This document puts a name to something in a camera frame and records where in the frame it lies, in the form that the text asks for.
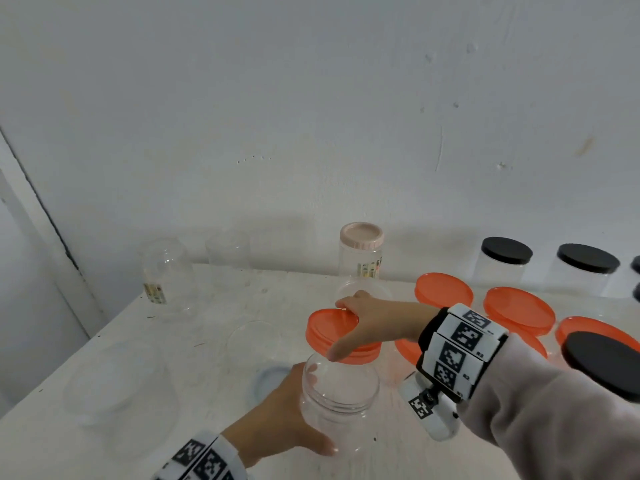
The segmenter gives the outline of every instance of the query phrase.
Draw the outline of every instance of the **jar label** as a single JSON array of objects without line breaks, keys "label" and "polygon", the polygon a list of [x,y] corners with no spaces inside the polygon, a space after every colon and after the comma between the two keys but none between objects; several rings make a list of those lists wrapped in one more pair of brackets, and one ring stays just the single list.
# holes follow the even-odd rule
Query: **jar label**
[{"label": "jar label", "polygon": [[361,278],[377,278],[380,275],[380,263],[382,258],[375,262],[365,262],[358,264],[358,276]]},{"label": "jar label", "polygon": [[143,286],[145,287],[147,298],[149,298],[151,303],[155,303],[156,305],[166,305],[166,298],[164,297],[162,286],[152,283],[143,283]]}]

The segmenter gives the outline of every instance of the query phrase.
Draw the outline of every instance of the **stacked orange lids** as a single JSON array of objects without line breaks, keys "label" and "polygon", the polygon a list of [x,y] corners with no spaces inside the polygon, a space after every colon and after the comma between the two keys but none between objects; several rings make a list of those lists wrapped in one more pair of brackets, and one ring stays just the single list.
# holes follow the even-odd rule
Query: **stacked orange lids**
[{"label": "stacked orange lids", "polygon": [[415,282],[415,297],[420,303],[443,308],[463,303],[471,306],[474,292],[468,284],[444,273],[426,273]]},{"label": "stacked orange lids", "polygon": [[526,345],[531,347],[536,352],[539,352],[542,357],[548,358],[547,349],[545,348],[545,346],[542,345],[542,342],[540,342],[537,338],[530,334],[530,332],[524,330],[522,327],[519,327],[518,325],[516,325],[516,323],[510,322],[508,320],[501,320],[500,318],[496,317],[493,317],[492,320],[505,327],[509,332],[519,335],[524,343],[526,343]]},{"label": "stacked orange lids", "polygon": [[[313,350],[318,352],[318,354],[326,357],[329,348],[336,343],[338,339],[356,328],[357,324],[358,317],[348,310],[341,310],[339,308],[318,310],[309,316],[307,332],[305,334],[307,343]],[[380,342],[376,342],[358,347],[340,362],[351,365],[363,365],[373,362],[377,359],[378,355],[380,355],[381,346],[382,344]]]},{"label": "stacked orange lids", "polygon": [[415,342],[409,342],[409,340],[405,339],[396,340],[396,349],[398,349],[400,355],[402,355],[402,357],[412,365],[416,365],[418,363],[418,359],[420,359],[420,356],[422,355],[420,345]]},{"label": "stacked orange lids", "polygon": [[556,330],[556,340],[558,344],[562,346],[567,336],[574,331],[590,331],[598,335],[604,335],[640,352],[640,343],[631,337],[631,335],[613,325],[588,317],[567,317],[562,320]]},{"label": "stacked orange lids", "polygon": [[548,304],[517,288],[489,290],[484,297],[484,311],[507,329],[505,323],[512,322],[534,337],[548,334],[556,323],[556,314]]}]

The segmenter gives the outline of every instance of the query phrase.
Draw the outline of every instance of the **hand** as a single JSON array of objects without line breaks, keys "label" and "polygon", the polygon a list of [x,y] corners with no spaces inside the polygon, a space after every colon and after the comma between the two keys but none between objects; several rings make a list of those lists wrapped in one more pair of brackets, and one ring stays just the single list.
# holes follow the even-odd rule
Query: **hand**
[{"label": "hand", "polygon": [[328,350],[326,357],[333,362],[344,359],[360,346],[374,342],[397,339],[417,342],[424,328],[440,311],[421,303],[372,298],[363,290],[339,299],[335,306],[347,308],[358,316],[359,322]]},{"label": "hand", "polygon": [[276,390],[222,432],[238,450],[245,468],[296,446],[324,456],[337,452],[332,441],[309,426],[300,412],[304,368],[304,363],[295,364]]}]

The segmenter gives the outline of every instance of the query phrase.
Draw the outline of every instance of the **clear jar with pink lid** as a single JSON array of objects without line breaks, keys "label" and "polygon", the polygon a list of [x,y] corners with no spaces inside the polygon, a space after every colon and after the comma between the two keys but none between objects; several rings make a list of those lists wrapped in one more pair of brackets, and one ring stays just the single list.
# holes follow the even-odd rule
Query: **clear jar with pink lid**
[{"label": "clear jar with pink lid", "polygon": [[352,222],[340,229],[338,276],[379,278],[385,234],[368,222]]}]

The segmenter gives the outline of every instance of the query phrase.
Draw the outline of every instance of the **white table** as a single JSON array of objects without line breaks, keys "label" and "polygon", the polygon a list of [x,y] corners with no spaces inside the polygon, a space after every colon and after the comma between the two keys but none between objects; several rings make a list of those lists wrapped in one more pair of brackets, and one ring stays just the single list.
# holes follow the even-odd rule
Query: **white table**
[{"label": "white table", "polygon": [[[210,268],[197,265],[207,282]],[[148,318],[140,296],[0,421],[0,477],[29,480],[147,480],[190,435],[221,431],[245,412],[251,377],[231,372],[225,358],[229,334],[243,322],[268,321],[281,330],[289,350],[283,360],[305,361],[308,316],[333,305],[340,278],[282,271],[224,271],[240,284],[216,296],[192,321]],[[387,282],[395,299],[413,299],[413,284]],[[130,463],[114,463],[63,410],[62,391],[78,365],[98,350],[126,339],[155,342],[163,349],[180,400],[171,435],[155,451]],[[437,443],[412,418],[395,390],[382,387],[374,407],[371,441],[364,458],[345,463],[332,478],[517,479],[504,453],[462,427],[453,440]],[[296,449],[268,458],[251,470],[257,480],[320,479],[335,466]]]}]

